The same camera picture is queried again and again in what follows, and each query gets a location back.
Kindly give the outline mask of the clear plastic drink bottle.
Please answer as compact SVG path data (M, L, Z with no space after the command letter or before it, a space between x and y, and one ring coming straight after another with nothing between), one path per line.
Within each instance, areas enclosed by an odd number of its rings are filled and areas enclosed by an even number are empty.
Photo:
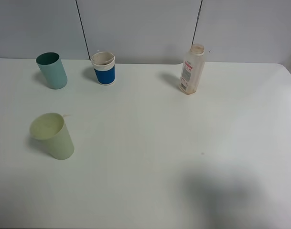
M205 65L205 48L201 44L193 44L185 55L180 77L180 89L185 94L196 92Z

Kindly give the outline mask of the teal green plastic cup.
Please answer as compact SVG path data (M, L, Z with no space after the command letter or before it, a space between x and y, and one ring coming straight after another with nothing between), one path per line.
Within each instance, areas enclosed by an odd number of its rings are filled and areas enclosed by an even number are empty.
M36 63L50 88L61 89L66 86L68 79L59 54L43 53L36 58Z

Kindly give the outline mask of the blue paper cup white rim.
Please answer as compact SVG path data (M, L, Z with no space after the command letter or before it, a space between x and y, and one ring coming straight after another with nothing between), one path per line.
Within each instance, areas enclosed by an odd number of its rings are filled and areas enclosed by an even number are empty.
M102 85L111 85L115 81L115 56L110 52L98 52L91 57L97 80Z

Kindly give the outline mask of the light green plastic cup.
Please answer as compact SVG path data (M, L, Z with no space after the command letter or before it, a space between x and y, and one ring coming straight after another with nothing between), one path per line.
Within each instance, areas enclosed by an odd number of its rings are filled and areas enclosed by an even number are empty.
M65 120L58 113L45 113L34 119L30 125L30 136L39 141L55 159L65 160L74 153Z

